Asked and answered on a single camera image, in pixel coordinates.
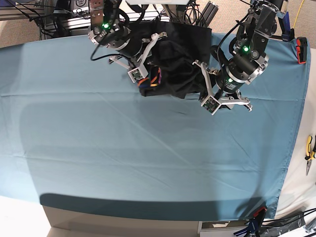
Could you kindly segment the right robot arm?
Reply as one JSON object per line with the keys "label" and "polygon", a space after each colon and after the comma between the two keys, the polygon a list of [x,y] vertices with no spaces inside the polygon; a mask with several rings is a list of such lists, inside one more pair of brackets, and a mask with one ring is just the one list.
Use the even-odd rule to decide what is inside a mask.
{"label": "right robot arm", "polygon": [[151,30],[150,26],[161,20],[164,11],[151,15],[147,5],[129,4],[128,7],[138,14],[132,21],[120,5],[119,0],[89,1],[88,37],[96,46],[91,61],[108,59],[109,64],[118,64],[133,73],[158,71],[153,48],[167,34]]}

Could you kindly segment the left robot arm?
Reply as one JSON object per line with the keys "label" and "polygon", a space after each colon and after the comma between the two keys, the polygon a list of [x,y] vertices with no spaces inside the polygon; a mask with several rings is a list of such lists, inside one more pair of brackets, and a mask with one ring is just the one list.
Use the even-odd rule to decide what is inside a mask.
{"label": "left robot arm", "polygon": [[212,115],[219,109],[231,110],[235,105],[252,110],[250,100],[242,96],[240,88],[251,84],[266,70],[269,57],[265,50],[277,30],[276,18],[286,15],[287,5],[286,0],[253,0],[246,16],[235,25],[237,34],[229,44],[231,58],[226,58],[219,43],[213,46],[218,70],[209,68],[205,62],[193,62],[205,79],[199,101]]}

